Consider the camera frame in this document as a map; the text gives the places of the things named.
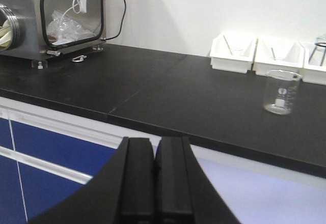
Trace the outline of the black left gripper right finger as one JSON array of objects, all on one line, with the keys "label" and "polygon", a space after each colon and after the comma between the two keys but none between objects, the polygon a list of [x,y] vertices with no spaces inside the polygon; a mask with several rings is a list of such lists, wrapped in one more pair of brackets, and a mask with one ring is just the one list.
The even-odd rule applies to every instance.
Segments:
[{"label": "black left gripper right finger", "polygon": [[155,155],[156,223],[239,223],[187,137],[162,137]]}]

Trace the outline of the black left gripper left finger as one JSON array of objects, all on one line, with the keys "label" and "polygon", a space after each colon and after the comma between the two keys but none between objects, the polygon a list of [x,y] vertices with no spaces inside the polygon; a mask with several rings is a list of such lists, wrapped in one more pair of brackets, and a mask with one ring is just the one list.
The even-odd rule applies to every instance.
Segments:
[{"label": "black left gripper left finger", "polygon": [[78,191],[29,223],[154,223],[154,155],[148,138],[124,137]]}]

